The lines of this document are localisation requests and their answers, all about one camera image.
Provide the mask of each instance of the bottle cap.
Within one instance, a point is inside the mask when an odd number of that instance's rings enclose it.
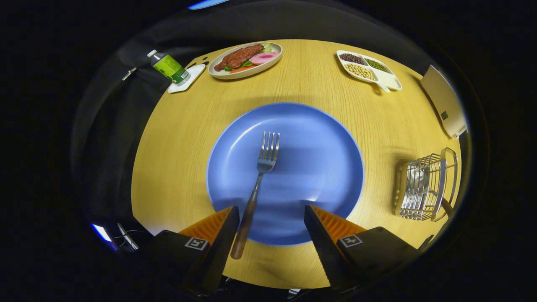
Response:
[[[152,57],[156,53],[157,51],[153,49],[150,53],[147,54],[147,57]]]

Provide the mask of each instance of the dark background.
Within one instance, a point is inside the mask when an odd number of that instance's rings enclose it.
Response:
[[[527,299],[524,276],[515,272],[528,265],[521,252],[530,240],[523,226],[523,201],[532,201],[523,197],[523,145],[530,131],[522,103],[533,98],[518,95],[515,83],[520,70],[532,73],[533,63],[519,62],[534,14],[529,4],[352,3],[402,32],[420,33],[414,39],[431,39],[465,67],[487,119],[491,150],[489,173],[473,179],[487,182],[482,202],[458,239],[445,247],[444,260],[416,263],[406,276],[386,280],[361,300]],[[3,178],[14,184],[6,217],[16,220],[6,237],[13,251],[6,266],[8,300],[170,299],[169,289],[109,252],[81,219],[68,182],[67,153],[77,101],[100,62],[185,4],[20,5],[5,12],[6,61],[13,75],[6,81],[2,121],[8,131]]]

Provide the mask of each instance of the fork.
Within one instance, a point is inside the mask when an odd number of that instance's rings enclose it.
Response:
[[[256,210],[261,179],[263,178],[263,175],[271,171],[276,164],[278,149],[280,147],[280,133],[278,133],[276,138],[276,146],[274,146],[275,136],[275,132],[269,132],[265,144],[266,131],[263,132],[263,142],[261,143],[261,151],[259,152],[259,159],[257,160],[257,171],[259,172],[259,175],[257,176],[256,186],[252,191],[252,195],[246,204],[246,209],[242,215],[241,225],[238,228],[237,237],[235,237],[235,243],[233,243],[233,248],[231,249],[231,258],[233,259],[240,259],[242,257],[242,252],[244,251],[244,246],[248,239],[248,233],[252,226],[253,212]]]

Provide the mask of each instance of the red beans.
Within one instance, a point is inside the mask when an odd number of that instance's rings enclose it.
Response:
[[[364,61],[360,57],[357,57],[357,56],[352,55],[352,54],[341,54],[339,57],[342,60],[345,60],[345,61],[348,61],[348,62],[353,62],[353,63],[358,63],[358,64],[365,65]]]

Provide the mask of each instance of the wooden table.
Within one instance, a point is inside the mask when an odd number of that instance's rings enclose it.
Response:
[[[459,142],[443,131],[419,85],[422,76],[387,57],[348,45],[313,40],[273,42],[282,45],[284,54],[265,72],[223,81],[205,70],[187,91],[162,96],[136,153],[134,217],[156,235],[164,229],[179,232],[213,214],[205,179],[216,139],[251,109],[295,102],[334,116],[362,151],[364,190],[349,221],[364,228],[382,226],[414,247],[437,234],[447,217],[438,222],[413,221],[392,212],[399,164],[440,153],[445,147],[460,154]],[[233,47],[198,57],[187,66],[212,61]],[[386,93],[375,84],[352,78],[337,60],[339,49],[381,60],[399,78],[403,89]],[[269,287],[329,286],[312,243],[274,247],[249,241],[240,260],[228,257],[223,273]]]

